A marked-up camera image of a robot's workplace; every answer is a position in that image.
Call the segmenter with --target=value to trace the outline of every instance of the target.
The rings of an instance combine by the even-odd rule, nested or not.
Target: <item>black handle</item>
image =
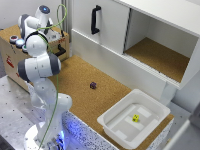
[[[101,7],[96,5],[96,8],[92,10],[92,24],[91,24],[91,31],[92,34],[98,33],[100,30],[96,28],[96,12],[101,10]]]
[[[59,44],[58,49],[60,50],[59,52],[55,53],[55,55],[58,57],[66,52],[66,50]]]

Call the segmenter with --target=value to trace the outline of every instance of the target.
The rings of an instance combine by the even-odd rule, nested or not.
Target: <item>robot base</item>
[[[44,125],[44,122],[39,123],[40,127]],[[25,134],[24,137],[24,150],[38,150],[40,142],[36,139],[38,130],[36,125],[32,126]],[[69,144],[69,138],[65,138],[65,145]],[[49,150],[47,145],[41,146],[40,150]]]

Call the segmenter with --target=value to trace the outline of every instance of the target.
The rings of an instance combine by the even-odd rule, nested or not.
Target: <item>small dark object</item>
[[[96,89],[97,84],[95,82],[90,83],[90,88],[91,89]]]

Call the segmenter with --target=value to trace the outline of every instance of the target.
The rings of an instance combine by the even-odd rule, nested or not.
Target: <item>cabinet handle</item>
[[[91,24],[91,31],[92,34],[98,33],[100,30],[96,28],[96,12],[101,10],[101,7],[96,5],[96,8],[92,10],[92,24]]]

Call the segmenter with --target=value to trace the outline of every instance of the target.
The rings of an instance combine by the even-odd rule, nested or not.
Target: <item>yellow object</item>
[[[133,116],[133,121],[134,122],[138,122],[138,120],[139,120],[139,115],[134,115]]]

